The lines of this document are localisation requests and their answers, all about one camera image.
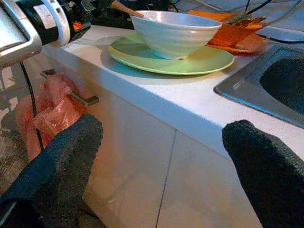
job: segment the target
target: plastic bag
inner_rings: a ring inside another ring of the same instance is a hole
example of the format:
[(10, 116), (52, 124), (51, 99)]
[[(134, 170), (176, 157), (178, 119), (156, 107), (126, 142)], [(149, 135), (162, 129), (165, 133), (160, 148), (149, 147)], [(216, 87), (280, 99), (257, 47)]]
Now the plastic bag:
[(72, 80), (63, 74), (51, 75), (35, 95), (35, 118), (30, 95), (17, 104), (17, 126), (27, 147), (29, 161), (41, 152), (36, 129), (40, 130), (45, 148), (56, 134), (74, 124), (86, 112), (79, 101), (70, 97), (72, 91), (79, 94)]

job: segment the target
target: white cabinet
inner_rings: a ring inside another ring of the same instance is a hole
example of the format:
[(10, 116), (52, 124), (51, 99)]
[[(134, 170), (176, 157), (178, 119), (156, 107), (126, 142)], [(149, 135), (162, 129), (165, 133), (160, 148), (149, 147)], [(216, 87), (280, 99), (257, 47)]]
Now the white cabinet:
[(109, 228), (154, 228), (175, 129), (43, 54), (31, 59), (33, 67), (65, 72), (85, 98), (99, 97), (89, 113), (103, 123), (104, 138), (85, 202)]
[(232, 161), (177, 132), (158, 228), (261, 228)]

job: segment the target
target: white countertop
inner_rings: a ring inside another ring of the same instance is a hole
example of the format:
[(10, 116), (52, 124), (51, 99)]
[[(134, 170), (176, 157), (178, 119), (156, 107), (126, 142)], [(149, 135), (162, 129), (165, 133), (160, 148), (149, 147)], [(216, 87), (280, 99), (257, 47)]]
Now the white countertop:
[(81, 39), (59, 49), (46, 46), (43, 53), (227, 158), (221, 130), (228, 123), (246, 119), (279, 137), (304, 160), (304, 129), (213, 92), (214, 86), (257, 56), (237, 56), (229, 68), (207, 75), (155, 74), (125, 66), (109, 56), (108, 45), (132, 32), (92, 26)]

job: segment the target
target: sink basin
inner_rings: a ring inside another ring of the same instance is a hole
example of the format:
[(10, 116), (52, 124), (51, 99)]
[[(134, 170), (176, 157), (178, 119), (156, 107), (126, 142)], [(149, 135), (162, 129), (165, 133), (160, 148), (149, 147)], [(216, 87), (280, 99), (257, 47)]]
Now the sink basin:
[(214, 91), (304, 128), (304, 50), (274, 46)]

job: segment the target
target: white bowl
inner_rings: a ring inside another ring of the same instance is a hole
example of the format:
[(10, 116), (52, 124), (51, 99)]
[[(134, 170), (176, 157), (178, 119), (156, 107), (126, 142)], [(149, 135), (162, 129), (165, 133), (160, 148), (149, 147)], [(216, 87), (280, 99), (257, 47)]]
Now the white bowl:
[(131, 16), (134, 29), (152, 53), (165, 59), (184, 59), (213, 38), (220, 22), (184, 13), (138, 10), (145, 17)]

